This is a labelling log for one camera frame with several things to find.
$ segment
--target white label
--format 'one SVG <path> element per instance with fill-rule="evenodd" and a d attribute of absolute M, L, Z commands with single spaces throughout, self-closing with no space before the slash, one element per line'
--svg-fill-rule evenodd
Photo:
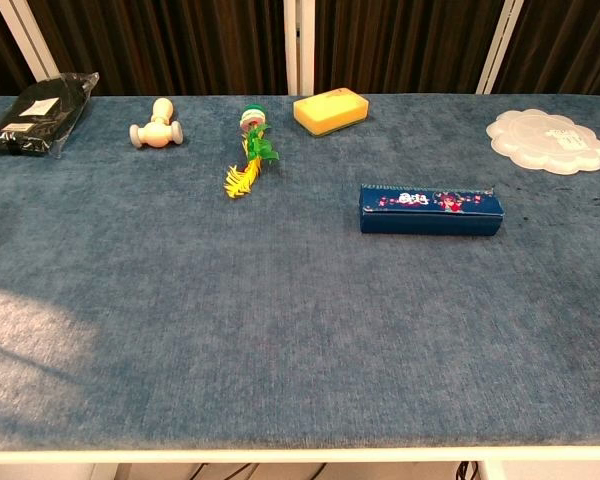
<path fill-rule="evenodd" d="M 544 132 L 547 137 L 555 138 L 560 146 L 568 151 L 589 150 L 587 144 L 574 130 L 548 130 Z"/>
<path fill-rule="evenodd" d="M 26 115 L 46 115 L 47 112 L 59 100 L 58 97 L 47 98 L 46 100 L 36 100 L 29 108 L 20 114 L 21 117 Z"/>
<path fill-rule="evenodd" d="M 28 132 L 35 123 L 10 123 L 2 129 L 3 132 Z"/>

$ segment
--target table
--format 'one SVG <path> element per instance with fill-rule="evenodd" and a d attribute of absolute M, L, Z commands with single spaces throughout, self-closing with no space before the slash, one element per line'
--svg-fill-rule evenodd
<path fill-rule="evenodd" d="M 600 458 L 600 171 L 485 133 L 600 138 L 600 97 L 367 97 L 323 138 L 290 97 L 175 97 L 161 150 L 128 139 L 153 98 L 95 97 L 61 158 L 0 157 L 0 462 Z M 280 163 L 230 201 L 253 102 Z M 505 220 L 363 235 L 361 183 L 494 186 Z"/>

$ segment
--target black package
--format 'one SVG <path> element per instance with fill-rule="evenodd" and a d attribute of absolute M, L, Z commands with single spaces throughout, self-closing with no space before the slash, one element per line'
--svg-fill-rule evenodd
<path fill-rule="evenodd" d="M 0 119 L 0 154 L 59 154 L 98 73 L 62 73 L 27 87 Z"/>

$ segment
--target rectangular box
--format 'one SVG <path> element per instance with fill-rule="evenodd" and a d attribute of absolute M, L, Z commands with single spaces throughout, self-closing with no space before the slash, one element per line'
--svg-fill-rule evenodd
<path fill-rule="evenodd" d="M 503 217 L 504 211 L 492 190 L 360 187 L 363 233 L 494 235 Z"/>
<path fill-rule="evenodd" d="M 293 102 L 293 118 L 320 136 L 367 118 L 369 100 L 348 88 L 337 88 Z"/>

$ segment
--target yellow sponge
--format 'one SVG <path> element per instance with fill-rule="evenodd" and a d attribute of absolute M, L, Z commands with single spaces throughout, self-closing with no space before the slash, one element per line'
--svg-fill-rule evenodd
<path fill-rule="evenodd" d="M 337 88 L 293 102 L 293 117 L 313 135 L 326 135 L 367 118 L 369 100 Z"/>

